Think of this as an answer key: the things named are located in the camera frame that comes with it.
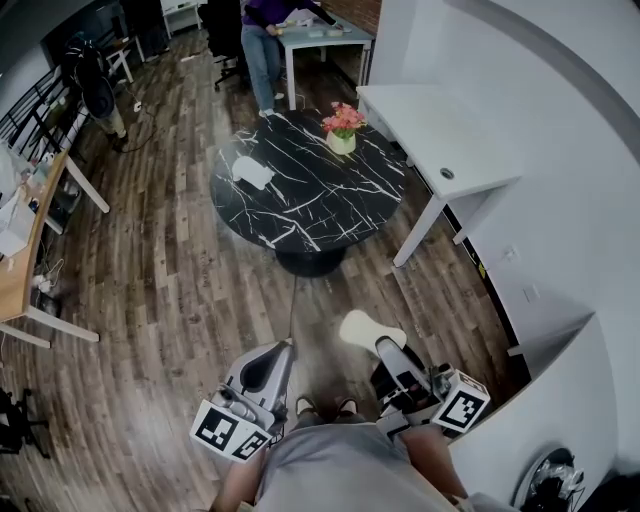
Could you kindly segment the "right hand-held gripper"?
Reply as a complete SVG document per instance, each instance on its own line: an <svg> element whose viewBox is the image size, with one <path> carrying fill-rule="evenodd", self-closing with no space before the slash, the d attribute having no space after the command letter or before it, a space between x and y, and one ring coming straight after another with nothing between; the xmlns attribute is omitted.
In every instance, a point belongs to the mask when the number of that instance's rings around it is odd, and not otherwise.
<svg viewBox="0 0 640 512"><path fill-rule="evenodd" d="M435 424L449 436L466 433L490 403L487 388L449 365L427 368L406 344L391 338L375 343L392 377L392 387L379 394L378 429L392 439L414 427Z"/></svg>

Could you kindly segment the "person's right forearm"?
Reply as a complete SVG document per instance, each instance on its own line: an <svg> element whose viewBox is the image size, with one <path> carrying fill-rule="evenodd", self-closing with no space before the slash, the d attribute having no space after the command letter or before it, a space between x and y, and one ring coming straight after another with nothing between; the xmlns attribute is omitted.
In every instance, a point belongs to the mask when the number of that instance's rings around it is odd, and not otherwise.
<svg viewBox="0 0 640 512"><path fill-rule="evenodd" d="M438 425L413 427L400 434L412 466L447 498L466 499L453 464L447 438Z"/></svg>

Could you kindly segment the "person's left forearm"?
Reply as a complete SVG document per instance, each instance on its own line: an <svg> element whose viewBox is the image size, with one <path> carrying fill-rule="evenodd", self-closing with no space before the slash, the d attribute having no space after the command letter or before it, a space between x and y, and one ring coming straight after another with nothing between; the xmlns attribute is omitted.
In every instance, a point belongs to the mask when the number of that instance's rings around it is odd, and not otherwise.
<svg viewBox="0 0 640 512"><path fill-rule="evenodd" d="M233 462L211 507L215 512L236 512L243 503L253 503L262 478L266 449L245 463Z"/></svg>

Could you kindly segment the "person's grey shirt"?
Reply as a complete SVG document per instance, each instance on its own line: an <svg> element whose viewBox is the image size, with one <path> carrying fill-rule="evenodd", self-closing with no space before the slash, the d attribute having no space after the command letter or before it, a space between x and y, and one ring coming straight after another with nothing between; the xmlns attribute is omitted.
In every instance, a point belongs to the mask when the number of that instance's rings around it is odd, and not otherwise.
<svg viewBox="0 0 640 512"><path fill-rule="evenodd" d="M454 512L371 423L291 432L268 455L255 512Z"/></svg>

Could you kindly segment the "white curved counter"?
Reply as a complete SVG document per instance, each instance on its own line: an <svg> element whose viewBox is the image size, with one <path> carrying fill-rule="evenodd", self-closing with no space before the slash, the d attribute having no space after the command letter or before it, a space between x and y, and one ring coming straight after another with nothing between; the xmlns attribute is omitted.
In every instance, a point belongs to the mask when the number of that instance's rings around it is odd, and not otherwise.
<svg viewBox="0 0 640 512"><path fill-rule="evenodd" d="M451 445L471 493L509 502L543 449L563 445L590 496L611 473L640 473L640 321L592 315L546 368Z"/></svg>

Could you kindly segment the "person's beige right sleeve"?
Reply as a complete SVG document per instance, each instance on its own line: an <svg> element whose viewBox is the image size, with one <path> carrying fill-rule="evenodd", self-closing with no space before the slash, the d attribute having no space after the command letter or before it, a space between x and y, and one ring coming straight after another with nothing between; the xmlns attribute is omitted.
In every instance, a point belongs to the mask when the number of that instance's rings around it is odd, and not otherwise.
<svg viewBox="0 0 640 512"><path fill-rule="evenodd" d="M449 499L459 512L521 512L483 493L475 493L466 498L450 496Z"/></svg>

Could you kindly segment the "black marble round table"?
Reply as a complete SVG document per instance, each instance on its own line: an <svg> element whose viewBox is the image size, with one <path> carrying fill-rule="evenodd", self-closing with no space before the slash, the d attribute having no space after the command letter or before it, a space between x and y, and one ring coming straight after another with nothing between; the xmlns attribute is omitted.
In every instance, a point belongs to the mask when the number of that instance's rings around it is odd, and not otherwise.
<svg viewBox="0 0 640 512"><path fill-rule="evenodd" d="M355 150L340 156L326 143L322 119L316 109L292 110L238 130L218 149L210 178L222 221L304 277L332 272L349 247L381 230L405 189L406 166L380 132L357 131ZM240 156L274 172L264 190L233 181Z"/></svg>

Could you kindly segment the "black floor bin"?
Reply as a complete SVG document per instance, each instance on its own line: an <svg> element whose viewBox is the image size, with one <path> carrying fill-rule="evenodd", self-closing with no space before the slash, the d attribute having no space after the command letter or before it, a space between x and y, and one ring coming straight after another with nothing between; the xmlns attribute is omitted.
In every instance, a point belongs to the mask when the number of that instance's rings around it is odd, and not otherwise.
<svg viewBox="0 0 640 512"><path fill-rule="evenodd" d="M48 294L39 292L36 300L36 307L45 313L56 318L61 317L62 303L59 299Z"/></svg>

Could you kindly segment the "cream pot of pink flowers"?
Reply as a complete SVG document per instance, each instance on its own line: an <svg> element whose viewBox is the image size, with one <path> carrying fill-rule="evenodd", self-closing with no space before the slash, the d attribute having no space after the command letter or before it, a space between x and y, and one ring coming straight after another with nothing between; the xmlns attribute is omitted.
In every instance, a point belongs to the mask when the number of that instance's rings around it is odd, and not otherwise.
<svg viewBox="0 0 640 512"><path fill-rule="evenodd" d="M322 120L326 143L337 155L345 156L356 148L355 133L366 125L365 116L344 102L332 102L333 114Z"/></svg>

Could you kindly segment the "wooden desk with white legs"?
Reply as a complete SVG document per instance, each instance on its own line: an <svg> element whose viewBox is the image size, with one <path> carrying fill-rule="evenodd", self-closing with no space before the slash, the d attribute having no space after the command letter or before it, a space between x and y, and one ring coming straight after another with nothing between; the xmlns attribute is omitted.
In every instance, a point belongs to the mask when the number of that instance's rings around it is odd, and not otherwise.
<svg viewBox="0 0 640 512"><path fill-rule="evenodd" d="M26 317L58 332L98 343L100 335L50 315L30 304L32 279L42 230L55 189L62 172L67 170L85 195L103 212L110 206L93 187L83 172L65 150L55 156L49 167L47 181L41 191L29 192L27 197L38 201L27 245L13 256L4 257L0 262L0 331L19 340L50 349L51 343L7 324L7 321Z"/></svg>

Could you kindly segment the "white paper stack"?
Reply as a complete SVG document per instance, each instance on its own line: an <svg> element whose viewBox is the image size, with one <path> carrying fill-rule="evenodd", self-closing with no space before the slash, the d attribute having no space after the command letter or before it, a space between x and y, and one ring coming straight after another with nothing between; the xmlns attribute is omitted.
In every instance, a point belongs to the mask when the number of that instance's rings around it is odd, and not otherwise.
<svg viewBox="0 0 640 512"><path fill-rule="evenodd" d="M0 254L11 257L23 250L31 235L35 213L14 196L0 209Z"/></svg>

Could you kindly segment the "pale grey desk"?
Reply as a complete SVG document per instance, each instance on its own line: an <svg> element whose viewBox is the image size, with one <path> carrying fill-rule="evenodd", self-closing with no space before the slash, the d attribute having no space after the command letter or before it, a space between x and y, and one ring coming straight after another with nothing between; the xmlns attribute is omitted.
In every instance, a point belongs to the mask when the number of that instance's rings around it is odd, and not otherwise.
<svg viewBox="0 0 640 512"><path fill-rule="evenodd" d="M318 48L321 53L321 61L324 62L326 60L326 49L328 47L360 46L362 48L362 52L356 84L357 86L364 86L368 84L374 36L335 14L332 14L332 17L346 30L346 33L342 37L328 37L326 35L326 31L333 27L330 27L322 20L313 22L310 26L287 25L286 27L278 30L278 39L284 48L287 100L288 108L290 110L297 109L294 71L295 50ZM324 30L324 36L321 38L310 38L308 36L309 31L316 29Z"/></svg>

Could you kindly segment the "black office chair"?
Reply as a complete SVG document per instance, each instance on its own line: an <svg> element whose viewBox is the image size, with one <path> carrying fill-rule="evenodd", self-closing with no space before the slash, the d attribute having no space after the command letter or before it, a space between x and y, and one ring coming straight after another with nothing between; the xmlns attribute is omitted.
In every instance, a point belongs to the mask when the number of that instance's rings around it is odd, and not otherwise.
<svg viewBox="0 0 640 512"><path fill-rule="evenodd" d="M197 8L197 13L208 33L208 49L223 65L214 90L219 92L220 84L233 76L239 76L245 83L247 65L241 44L241 0L206 0Z"/></svg>

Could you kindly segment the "black metal railing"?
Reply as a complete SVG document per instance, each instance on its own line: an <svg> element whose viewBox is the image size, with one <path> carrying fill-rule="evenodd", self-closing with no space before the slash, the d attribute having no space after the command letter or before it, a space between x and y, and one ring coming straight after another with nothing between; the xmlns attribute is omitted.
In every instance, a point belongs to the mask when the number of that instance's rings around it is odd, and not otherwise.
<svg viewBox="0 0 640 512"><path fill-rule="evenodd" d="M70 148L88 111L79 92L64 82L57 66L40 78L0 119L0 139L37 164L46 154Z"/></svg>

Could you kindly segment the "small white table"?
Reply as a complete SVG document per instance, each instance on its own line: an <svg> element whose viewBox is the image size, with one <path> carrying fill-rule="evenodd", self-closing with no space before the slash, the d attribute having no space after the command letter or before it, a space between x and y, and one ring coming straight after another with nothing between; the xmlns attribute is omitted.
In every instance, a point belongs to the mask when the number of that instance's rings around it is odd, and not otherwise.
<svg viewBox="0 0 640 512"><path fill-rule="evenodd" d="M128 56L136 48L139 60L141 64L146 62L146 56L142 49L142 44L138 36L124 37L115 40L110 46L105 49L105 60L107 63L107 76L111 78L119 69L121 69L125 75L129 84L134 83L134 77L129 66Z"/></svg>

